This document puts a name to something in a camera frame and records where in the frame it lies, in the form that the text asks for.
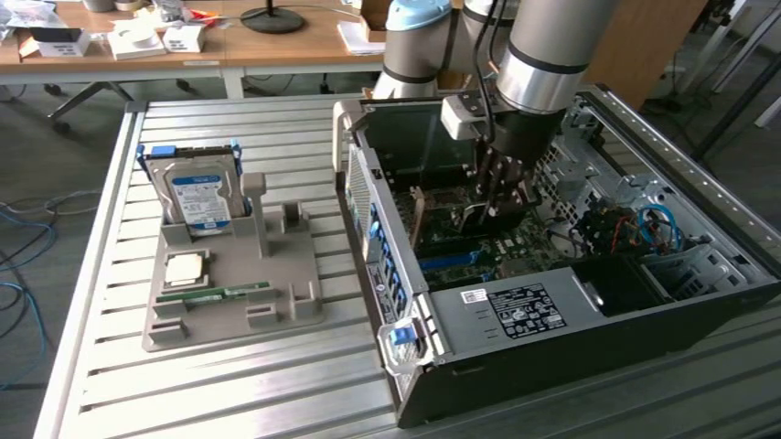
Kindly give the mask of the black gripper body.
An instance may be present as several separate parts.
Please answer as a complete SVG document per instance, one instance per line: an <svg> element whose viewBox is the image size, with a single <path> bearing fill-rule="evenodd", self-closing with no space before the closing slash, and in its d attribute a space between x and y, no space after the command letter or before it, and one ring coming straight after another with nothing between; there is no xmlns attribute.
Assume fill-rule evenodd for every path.
<svg viewBox="0 0 781 439"><path fill-rule="evenodd" d="M561 112L499 112L492 116L492 122L494 137L490 147L518 160L538 160L559 131Z"/></svg>

